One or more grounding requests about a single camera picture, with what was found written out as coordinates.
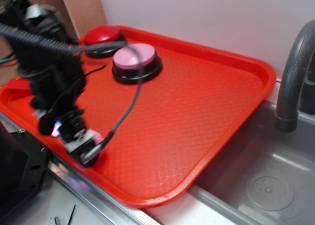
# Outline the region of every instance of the sink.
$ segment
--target sink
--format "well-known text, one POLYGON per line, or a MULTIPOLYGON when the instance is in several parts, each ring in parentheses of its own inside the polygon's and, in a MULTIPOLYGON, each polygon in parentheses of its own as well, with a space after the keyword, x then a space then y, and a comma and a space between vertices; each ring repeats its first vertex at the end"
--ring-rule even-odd
POLYGON ((240 224, 313 224, 315 118, 300 113, 297 130, 282 133, 274 128, 275 109, 263 102, 194 186, 209 204, 240 216, 240 224))

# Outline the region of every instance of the white wall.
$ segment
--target white wall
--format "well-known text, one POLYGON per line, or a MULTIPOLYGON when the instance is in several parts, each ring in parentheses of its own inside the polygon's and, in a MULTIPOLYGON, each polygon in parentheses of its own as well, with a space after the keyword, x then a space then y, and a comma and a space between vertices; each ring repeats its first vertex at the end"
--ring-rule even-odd
POLYGON ((315 0, 101 0, 108 24, 126 25, 269 63, 281 78, 315 0))

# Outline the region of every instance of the pink button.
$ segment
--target pink button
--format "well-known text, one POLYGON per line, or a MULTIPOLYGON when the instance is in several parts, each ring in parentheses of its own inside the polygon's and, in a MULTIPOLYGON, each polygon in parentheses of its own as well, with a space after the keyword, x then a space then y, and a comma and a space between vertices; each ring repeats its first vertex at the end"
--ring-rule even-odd
POLYGON ((129 45, 135 49, 140 55, 140 62, 133 50, 127 47, 121 48, 114 55, 114 63, 117 67, 122 69, 136 69, 141 66, 145 66, 152 62, 156 56, 154 47, 150 44, 138 43, 129 45))

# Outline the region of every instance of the orange tray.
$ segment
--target orange tray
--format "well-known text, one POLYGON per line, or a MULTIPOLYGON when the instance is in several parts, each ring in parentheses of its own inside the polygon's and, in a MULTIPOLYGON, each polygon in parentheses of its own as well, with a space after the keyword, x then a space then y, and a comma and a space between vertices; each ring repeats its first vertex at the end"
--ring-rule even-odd
MULTIPOLYGON (((117 200, 138 208, 161 205, 184 193, 272 90, 276 76, 259 60, 132 28, 129 43, 155 47, 162 72, 145 82, 138 102, 97 163, 81 167, 53 137, 37 130, 32 96, 0 89, 0 111, 117 200)), ((82 55, 88 77, 78 106, 89 128, 105 136, 124 113, 136 85, 114 80, 112 58, 82 55)))

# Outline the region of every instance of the led light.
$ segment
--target led light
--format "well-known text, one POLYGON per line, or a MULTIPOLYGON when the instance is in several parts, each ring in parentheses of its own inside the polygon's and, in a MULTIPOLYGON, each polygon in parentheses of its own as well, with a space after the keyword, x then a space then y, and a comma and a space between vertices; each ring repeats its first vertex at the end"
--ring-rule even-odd
POLYGON ((58 137, 58 136, 60 136, 60 133, 59 133, 58 129, 59 129, 59 127, 60 127, 61 125, 62 125, 61 122, 56 121, 55 126, 54 126, 54 129, 53 129, 53 132, 51 133, 51 136, 53 136, 53 137, 58 137))

